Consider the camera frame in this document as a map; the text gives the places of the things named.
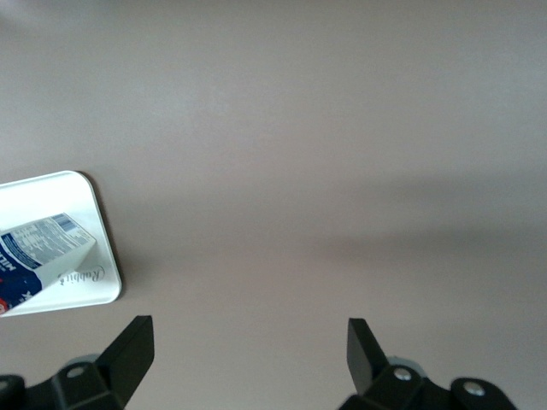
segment blue carton label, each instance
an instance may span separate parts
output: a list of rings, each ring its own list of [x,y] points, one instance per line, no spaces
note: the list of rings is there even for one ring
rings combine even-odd
[[[8,235],[2,236],[8,243]],[[10,252],[0,244],[0,314],[30,299],[42,290],[42,282],[36,273],[21,265]]]

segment black plastic part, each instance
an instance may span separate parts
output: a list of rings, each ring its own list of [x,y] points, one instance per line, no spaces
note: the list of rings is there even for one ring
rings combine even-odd
[[[21,376],[0,376],[0,408],[12,410],[21,405],[25,394],[25,380]]]
[[[478,384],[484,395],[472,395],[465,390],[465,383]],[[450,386],[452,395],[465,410],[516,410],[509,398],[494,384],[478,378],[457,378]]]
[[[152,318],[137,316],[95,362],[66,366],[28,389],[19,376],[0,376],[0,410],[122,410],[153,360]]]
[[[373,379],[389,366],[384,351],[364,319],[349,321],[347,361],[358,395],[363,395]]]
[[[151,316],[137,316],[104,350],[95,365],[125,406],[154,360]]]
[[[350,319],[347,349],[357,395],[340,410],[516,410],[497,386],[484,380],[458,378],[446,390],[409,366],[390,365],[364,319]],[[478,384],[484,394],[469,393],[467,382]]]
[[[408,372],[408,380],[396,377],[396,371],[400,369]],[[378,408],[385,407],[391,410],[415,408],[422,385],[422,378],[414,369],[405,366],[388,366],[374,380],[364,398]]]

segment white plate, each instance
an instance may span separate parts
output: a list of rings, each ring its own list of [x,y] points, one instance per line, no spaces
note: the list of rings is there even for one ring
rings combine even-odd
[[[0,231],[61,213],[88,231],[97,240],[96,245],[76,272],[2,317],[109,303],[120,294],[120,274],[86,177],[63,171],[0,185]]]

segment screw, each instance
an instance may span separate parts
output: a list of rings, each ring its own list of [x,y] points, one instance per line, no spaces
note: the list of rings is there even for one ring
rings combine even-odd
[[[470,395],[477,395],[479,397],[486,394],[485,390],[482,388],[482,386],[475,382],[465,382],[463,384],[463,388],[470,394]]]
[[[84,372],[84,367],[83,366],[78,366],[78,367],[74,367],[72,369],[70,369],[68,372],[67,372],[67,377],[68,378],[76,378],[78,377],[80,374],[82,374]]]
[[[396,378],[404,382],[408,382],[412,378],[410,372],[407,369],[403,369],[402,367],[398,367],[397,369],[395,369],[393,374],[395,374]]]

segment brand logo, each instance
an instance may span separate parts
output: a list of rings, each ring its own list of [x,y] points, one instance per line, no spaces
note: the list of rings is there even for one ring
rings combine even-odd
[[[70,272],[59,275],[59,282],[61,283],[61,286],[84,282],[100,282],[104,279],[104,276],[104,268],[102,266],[95,266],[84,272]]]

